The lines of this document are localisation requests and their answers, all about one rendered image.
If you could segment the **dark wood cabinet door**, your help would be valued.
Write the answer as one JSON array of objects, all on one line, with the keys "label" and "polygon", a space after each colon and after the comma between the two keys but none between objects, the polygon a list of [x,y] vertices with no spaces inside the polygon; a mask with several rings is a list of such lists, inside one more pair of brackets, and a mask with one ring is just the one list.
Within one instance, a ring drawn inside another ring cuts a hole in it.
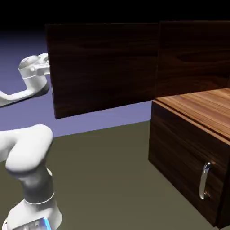
[{"label": "dark wood cabinet door", "polygon": [[157,23],[48,24],[56,119],[155,96]]}]

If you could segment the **dark wood cabinet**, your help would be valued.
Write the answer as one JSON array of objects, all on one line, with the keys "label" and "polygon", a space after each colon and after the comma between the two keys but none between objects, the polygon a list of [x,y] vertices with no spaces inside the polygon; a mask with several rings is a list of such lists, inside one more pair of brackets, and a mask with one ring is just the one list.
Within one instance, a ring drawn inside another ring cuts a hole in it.
[{"label": "dark wood cabinet", "polygon": [[230,145],[230,21],[159,27],[152,102]]}]

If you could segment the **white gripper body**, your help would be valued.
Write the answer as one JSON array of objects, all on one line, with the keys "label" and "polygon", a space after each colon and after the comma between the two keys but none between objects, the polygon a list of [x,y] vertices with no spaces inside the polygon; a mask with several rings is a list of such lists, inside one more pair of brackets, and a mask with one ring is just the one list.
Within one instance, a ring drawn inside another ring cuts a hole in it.
[{"label": "white gripper body", "polygon": [[34,65],[34,72],[36,75],[49,75],[50,74],[50,65],[49,64]]}]

